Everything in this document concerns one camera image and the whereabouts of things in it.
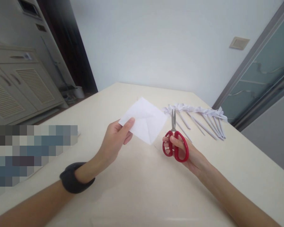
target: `folded paper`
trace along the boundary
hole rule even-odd
[[[203,134],[204,134],[204,132],[201,130],[201,128],[199,126],[201,126],[206,132],[208,132],[215,139],[217,139],[217,137],[221,140],[224,140],[226,138],[222,124],[221,124],[221,121],[222,120],[227,121],[227,117],[223,115],[224,112],[223,112],[221,107],[219,108],[219,110],[213,110],[213,109],[205,109],[205,108],[202,108],[202,107],[189,106],[189,105],[186,105],[184,103],[176,103],[175,105],[168,105],[168,107],[164,107],[162,109],[162,111],[165,114],[170,114],[173,109],[177,110],[178,114],[180,115],[181,119],[183,120],[183,122],[185,123],[187,128],[190,129],[190,127],[188,126],[185,119],[181,116],[181,114],[180,114],[181,111],[186,112],[191,117],[193,122],[196,124],[198,129]],[[192,112],[201,114],[203,116],[204,120],[207,122],[207,124],[211,127],[211,129],[217,135],[217,137],[213,133],[211,133],[203,124],[201,124],[199,121],[197,121],[190,114]]]
[[[130,132],[149,145],[157,138],[168,118],[144,98],[140,98],[127,110],[119,124],[123,126],[131,117],[135,118],[135,123]]]

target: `pixelated area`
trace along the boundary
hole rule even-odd
[[[0,195],[77,142],[77,125],[0,125]]]

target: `paper square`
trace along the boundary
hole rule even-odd
[[[167,120],[161,110],[144,98],[140,98],[128,109],[119,124],[123,126],[131,117],[135,118],[135,123],[130,132],[149,145],[155,141]]]

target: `white wall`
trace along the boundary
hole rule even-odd
[[[98,90],[192,91],[210,106],[282,2],[71,0]],[[251,39],[244,51],[228,48],[235,36]]]
[[[38,6],[36,0],[26,0]],[[47,32],[41,32],[36,28],[35,23],[46,27]],[[61,53],[54,41],[54,38],[45,20],[41,21],[22,13],[17,0],[0,0],[0,41],[6,45],[32,47],[47,69],[57,87],[64,86],[54,64],[42,42],[45,40],[55,61],[61,62],[59,68],[67,83],[74,81],[67,69]]]
[[[246,127],[242,134],[284,169],[284,97]]]

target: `white cabinet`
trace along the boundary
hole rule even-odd
[[[60,94],[40,64],[0,64],[0,68],[37,110],[61,102]]]
[[[0,46],[0,125],[66,104],[34,49]]]
[[[0,70],[0,125],[7,125],[35,112],[36,108]]]

